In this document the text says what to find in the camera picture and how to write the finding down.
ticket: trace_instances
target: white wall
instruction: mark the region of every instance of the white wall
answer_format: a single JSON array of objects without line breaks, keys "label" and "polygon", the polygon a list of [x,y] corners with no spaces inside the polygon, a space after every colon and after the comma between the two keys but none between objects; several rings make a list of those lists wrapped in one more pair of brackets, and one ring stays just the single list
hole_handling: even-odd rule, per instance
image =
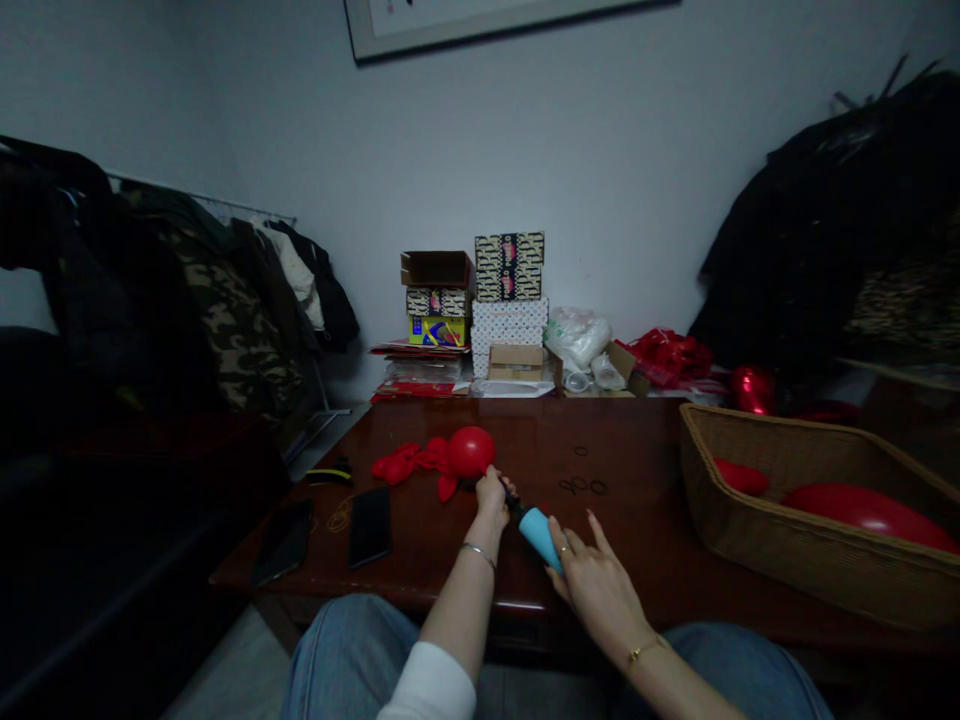
[{"label": "white wall", "polygon": [[[166,0],[3,0],[0,133],[243,201],[195,51]],[[53,330],[36,273],[0,271],[0,325]]]},{"label": "white wall", "polygon": [[[331,254],[364,343],[404,334],[398,255],[544,230],[554,305],[684,331],[764,153],[944,53],[952,0],[686,0],[358,68],[342,3],[189,0],[251,199]],[[366,397],[382,361],[333,369]]]}]

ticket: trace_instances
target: red decoration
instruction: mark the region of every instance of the red decoration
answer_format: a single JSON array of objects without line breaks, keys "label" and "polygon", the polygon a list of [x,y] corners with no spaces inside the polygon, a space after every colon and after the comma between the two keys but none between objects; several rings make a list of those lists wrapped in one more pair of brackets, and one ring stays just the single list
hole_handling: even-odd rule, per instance
[{"label": "red decoration", "polygon": [[741,365],[730,378],[737,409],[757,415],[774,414],[776,386],[773,373],[758,365]]},{"label": "red decoration", "polygon": [[882,493],[856,485],[805,485],[789,493],[783,504],[864,530],[960,554],[960,546],[953,538],[924,515]]},{"label": "red decoration", "polygon": [[[454,472],[451,469],[451,457],[455,456],[460,470],[470,472]],[[461,477],[479,477],[487,471],[487,465],[493,463],[496,456],[493,438],[490,434],[478,427],[465,427],[454,433],[448,443],[444,438],[431,438],[427,446],[421,450],[417,443],[405,443],[394,450],[390,455],[382,457],[373,463],[371,474],[384,480],[388,485],[399,485],[406,480],[416,468],[425,470],[439,470],[440,479],[437,481],[437,493],[440,502],[447,502],[457,491]],[[483,464],[483,470],[474,474],[476,464],[489,458]]]},{"label": "red decoration", "polygon": [[478,478],[497,457],[497,446],[483,428],[475,425],[457,430],[447,446],[450,472],[461,478]]},{"label": "red decoration", "polygon": [[713,461],[717,464],[717,469],[723,476],[724,482],[745,495],[759,497],[770,486],[770,480],[759,470],[746,465],[737,465],[720,458],[714,458]]},{"label": "red decoration", "polygon": [[628,345],[619,340],[617,344],[637,358],[637,369],[655,387],[673,389],[705,378],[713,365],[710,348],[670,328],[654,328]]}]

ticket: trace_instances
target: yellow box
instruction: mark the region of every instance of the yellow box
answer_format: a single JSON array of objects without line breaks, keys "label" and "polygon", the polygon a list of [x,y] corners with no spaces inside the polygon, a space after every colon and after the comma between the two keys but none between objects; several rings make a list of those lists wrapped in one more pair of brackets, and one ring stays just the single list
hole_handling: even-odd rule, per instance
[{"label": "yellow box", "polygon": [[414,345],[463,347],[467,342],[470,318],[408,315],[410,342]]}]

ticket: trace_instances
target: dark couch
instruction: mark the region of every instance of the dark couch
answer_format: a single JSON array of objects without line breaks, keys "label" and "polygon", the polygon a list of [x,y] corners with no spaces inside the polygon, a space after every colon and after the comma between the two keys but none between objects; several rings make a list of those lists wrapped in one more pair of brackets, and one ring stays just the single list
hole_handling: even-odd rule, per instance
[{"label": "dark couch", "polygon": [[288,486],[262,420],[147,420],[0,329],[0,718],[157,717],[244,600],[216,564]]}]

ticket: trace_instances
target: silver bangle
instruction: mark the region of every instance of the silver bangle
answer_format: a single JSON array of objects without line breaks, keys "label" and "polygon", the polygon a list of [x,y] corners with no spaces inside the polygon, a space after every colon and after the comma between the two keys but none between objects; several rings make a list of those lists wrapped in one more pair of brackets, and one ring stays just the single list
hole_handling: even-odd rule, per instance
[{"label": "silver bangle", "polygon": [[463,545],[460,546],[460,549],[463,550],[463,548],[465,548],[465,547],[468,547],[468,548],[470,548],[471,550],[473,550],[473,551],[475,551],[475,552],[478,552],[478,553],[480,553],[481,555],[483,555],[484,560],[486,560],[488,563],[490,563],[490,567],[493,568],[493,571],[494,571],[494,572],[497,571],[497,564],[493,561],[493,558],[491,558],[489,555],[487,555],[487,553],[486,553],[485,550],[483,550],[482,548],[478,548],[476,545],[471,545],[470,543],[464,543]]}]

